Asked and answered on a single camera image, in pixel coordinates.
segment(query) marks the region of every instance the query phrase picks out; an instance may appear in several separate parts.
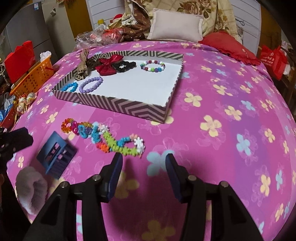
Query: bed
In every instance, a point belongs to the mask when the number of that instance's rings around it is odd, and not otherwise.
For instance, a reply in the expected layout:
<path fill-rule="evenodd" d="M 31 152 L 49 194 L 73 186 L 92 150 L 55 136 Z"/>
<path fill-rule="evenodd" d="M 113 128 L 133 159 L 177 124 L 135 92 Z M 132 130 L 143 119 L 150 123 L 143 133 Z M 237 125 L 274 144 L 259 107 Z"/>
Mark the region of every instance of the bed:
<path fill-rule="evenodd" d="M 186 205 L 178 203 L 170 188 L 163 168 L 167 153 L 205 182 L 228 181 L 264 240 L 272 241 L 296 200 L 296 124 L 265 67 L 246 66 L 212 47 L 190 42 L 124 42 L 97 47 L 90 55 L 114 50 L 184 54 L 183 72 L 165 124 L 58 100 L 52 87 L 80 61 L 78 52 L 67 54 L 15 126 L 26 127 L 34 143 L 8 163 L 13 186 L 25 166 L 44 173 L 36 155 L 53 131 L 78 152 L 58 181 L 48 178 L 50 193 L 64 180 L 78 183 L 99 173 L 114 154 L 97 150 L 89 138 L 63 133 L 61 123 L 66 118 L 103 122 L 115 137 L 135 133 L 146 146 L 142 158 L 124 158 L 115 197 L 102 207 L 109 241 L 179 240 Z M 210 203 L 206 218 L 205 240 L 209 241 Z M 77 234 L 83 240 L 81 206 Z"/>

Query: red bow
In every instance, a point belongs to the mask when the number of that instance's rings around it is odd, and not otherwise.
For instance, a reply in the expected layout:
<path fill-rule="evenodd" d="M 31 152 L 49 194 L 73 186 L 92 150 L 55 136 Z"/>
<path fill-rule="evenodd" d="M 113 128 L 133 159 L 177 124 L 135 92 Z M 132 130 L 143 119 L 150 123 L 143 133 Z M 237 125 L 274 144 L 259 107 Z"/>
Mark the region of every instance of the red bow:
<path fill-rule="evenodd" d="M 106 76 L 106 75 L 113 75 L 116 74 L 116 70 L 113 69 L 111 64 L 118 62 L 123 59 L 123 56 L 114 54 L 110 58 L 100 58 L 100 62 L 102 65 L 99 65 L 96 67 L 96 70 L 100 73 L 101 76 Z"/>

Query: red box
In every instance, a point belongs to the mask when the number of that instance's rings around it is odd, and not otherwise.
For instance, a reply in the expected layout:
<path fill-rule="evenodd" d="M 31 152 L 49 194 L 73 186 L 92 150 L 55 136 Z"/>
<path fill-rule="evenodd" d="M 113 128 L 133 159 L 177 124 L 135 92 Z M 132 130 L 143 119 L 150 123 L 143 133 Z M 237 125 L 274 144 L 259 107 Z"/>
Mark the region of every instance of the red box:
<path fill-rule="evenodd" d="M 17 46 L 14 53 L 10 53 L 4 61 L 11 83 L 21 78 L 35 62 L 32 41 L 26 41 L 22 46 Z"/>

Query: screw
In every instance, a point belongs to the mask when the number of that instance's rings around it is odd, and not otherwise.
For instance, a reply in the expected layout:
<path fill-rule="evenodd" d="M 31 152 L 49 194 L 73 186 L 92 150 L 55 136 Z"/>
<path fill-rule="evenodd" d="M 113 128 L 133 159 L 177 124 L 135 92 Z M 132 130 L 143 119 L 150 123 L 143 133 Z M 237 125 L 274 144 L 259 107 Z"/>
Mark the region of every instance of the screw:
<path fill-rule="evenodd" d="M 101 179 L 101 176 L 99 174 L 93 175 L 93 180 L 98 181 Z"/>
<path fill-rule="evenodd" d="M 59 186 L 60 186 L 61 188 L 65 188 L 65 187 L 67 187 L 68 185 L 69 185 L 68 182 L 62 182 Z"/>
<path fill-rule="evenodd" d="M 226 182 L 226 181 L 222 181 L 222 182 L 221 182 L 221 186 L 226 188 L 226 187 L 229 186 L 229 184 L 228 184 L 228 182 Z"/>
<path fill-rule="evenodd" d="M 197 178 L 196 178 L 196 176 L 194 176 L 194 175 L 189 175 L 189 176 L 188 176 L 188 180 L 189 180 L 189 181 L 196 181 L 196 179 L 197 179 Z"/>

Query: plastic bead chain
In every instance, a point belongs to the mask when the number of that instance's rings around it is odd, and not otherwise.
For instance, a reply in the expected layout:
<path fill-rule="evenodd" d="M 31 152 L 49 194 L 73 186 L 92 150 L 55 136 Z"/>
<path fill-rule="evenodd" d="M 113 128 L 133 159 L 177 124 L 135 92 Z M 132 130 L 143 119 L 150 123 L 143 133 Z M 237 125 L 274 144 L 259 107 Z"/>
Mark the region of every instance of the plastic bead chain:
<path fill-rule="evenodd" d="M 94 86 L 89 88 L 89 89 L 86 89 L 86 90 L 83 89 L 84 86 L 86 86 L 88 83 L 93 82 L 93 81 L 98 81 L 98 82 L 95 83 Z M 83 93 L 83 94 L 93 92 L 102 83 L 103 83 L 103 78 L 102 77 L 95 77 L 95 78 L 88 79 L 84 83 L 81 84 L 81 86 L 79 87 L 79 91 L 80 91 L 80 93 Z"/>
<path fill-rule="evenodd" d="M 146 65 L 148 64 L 159 64 L 161 65 L 161 67 L 158 68 L 148 68 L 146 67 Z M 157 61 L 157 60 L 147 60 L 146 62 L 140 64 L 141 69 L 148 71 L 148 72 L 162 72 L 163 70 L 165 70 L 165 63 L 162 61 Z"/>
<path fill-rule="evenodd" d="M 99 123 L 98 126 L 94 126 L 89 122 L 78 123 L 74 119 L 68 118 L 62 123 L 61 130 L 64 133 L 72 131 L 74 134 L 80 135 L 84 139 L 91 135 L 96 147 L 105 153 L 114 151 L 125 156 L 132 155 L 141 157 L 145 150 L 143 139 L 138 137 L 138 135 L 131 134 L 130 136 L 123 137 L 117 141 L 112 137 L 108 126 L 103 125 L 102 123 Z M 126 147 L 125 144 L 129 142 L 134 142 L 135 147 Z"/>
<path fill-rule="evenodd" d="M 63 89 L 61 91 L 66 91 L 67 89 L 69 89 L 70 87 L 73 87 L 72 90 L 70 90 L 70 92 L 75 92 L 77 90 L 78 84 L 76 82 L 72 83 L 72 84 L 68 84 L 66 86 L 63 87 Z"/>

